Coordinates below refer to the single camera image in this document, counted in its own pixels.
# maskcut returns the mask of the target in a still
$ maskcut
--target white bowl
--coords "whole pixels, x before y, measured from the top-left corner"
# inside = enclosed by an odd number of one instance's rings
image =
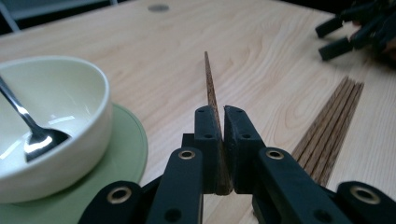
[[[0,203],[51,195],[87,174],[105,153],[111,135],[110,89],[94,64],[61,56],[0,64],[0,75],[37,124],[71,138],[26,162],[30,130],[0,95]]]

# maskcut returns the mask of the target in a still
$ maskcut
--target black object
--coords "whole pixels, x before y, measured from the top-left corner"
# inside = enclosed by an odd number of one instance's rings
[[[319,38],[343,27],[344,22],[358,21],[361,28],[350,38],[342,38],[319,49],[323,61],[337,56],[372,46],[376,52],[382,52],[389,41],[396,37],[396,1],[375,0],[374,2],[357,3],[344,10],[333,19],[316,28]]]
[[[345,182],[334,193],[317,185],[288,152],[264,144],[244,110],[225,106],[224,123],[224,160],[234,190],[252,195],[260,223],[396,220],[396,202],[374,187]],[[219,181],[216,169],[206,169],[217,167],[212,158],[219,158],[216,127],[213,107],[197,109],[197,133],[183,135],[182,148],[172,153],[161,177],[143,188],[125,181],[104,187],[79,224],[202,223],[203,194],[216,193]]]
[[[9,27],[6,18],[0,12],[0,35],[9,34],[11,32],[12,32],[11,27]]]
[[[281,1],[338,14],[345,8],[350,7],[354,0],[281,0]]]

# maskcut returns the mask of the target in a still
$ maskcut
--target spoon handle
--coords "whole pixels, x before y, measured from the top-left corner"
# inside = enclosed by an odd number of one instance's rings
[[[9,103],[14,107],[14,109],[18,112],[18,114],[23,118],[26,124],[30,129],[36,130],[39,129],[38,125],[35,121],[30,117],[29,112],[23,107],[11,89],[8,87],[7,83],[0,76],[0,92],[6,97]]]

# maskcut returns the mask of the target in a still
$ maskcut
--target screw hole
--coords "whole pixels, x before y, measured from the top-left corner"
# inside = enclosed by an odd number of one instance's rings
[[[190,160],[195,157],[195,152],[190,151],[190,150],[184,150],[178,153],[178,156],[182,160]]]
[[[321,209],[316,210],[314,212],[314,217],[318,221],[323,222],[323,223],[331,223],[332,222],[332,216],[328,212],[321,210]]]
[[[248,134],[248,133],[244,133],[244,134],[242,134],[242,137],[243,137],[243,138],[250,138],[250,137],[251,137],[251,135],[250,135],[250,134]]]
[[[113,204],[124,203],[131,197],[131,195],[132,191],[128,187],[123,186],[114,188],[107,194],[107,201]]]
[[[266,152],[267,157],[274,159],[274,160],[282,160],[285,156],[278,151],[275,150],[268,150]]]
[[[165,213],[165,220],[168,222],[177,222],[181,219],[181,212],[178,209],[171,208]]]
[[[378,197],[378,195],[376,195],[370,189],[366,189],[360,186],[353,186],[351,187],[350,192],[353,196],[355,196],[355,198],[364,203],[378,204],[381,202],[381,199]]]
[[[169,10],[169,6],[164,4],[156,4],[149,6],[148,10],[151,12],[165,12]]]

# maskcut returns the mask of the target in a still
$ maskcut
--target wooden table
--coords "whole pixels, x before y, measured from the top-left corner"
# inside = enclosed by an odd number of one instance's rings
[[[0,38],[0,62],[69,55],[97,64],[113,102],[130,109],[148,136],[141,185],[163,173],[194,110],[206,105],[204,51],[220,107],[245,109],[267,146],[292,152],[345,76],[365,87],[329,183],[359,180],[396,198],[396,74],[369,51],[328,63],[318,48],[353,27],[317,39],[331,17],[265,0],[141,0]],[[256,223],[250,197],[205,196],[205,223]]]

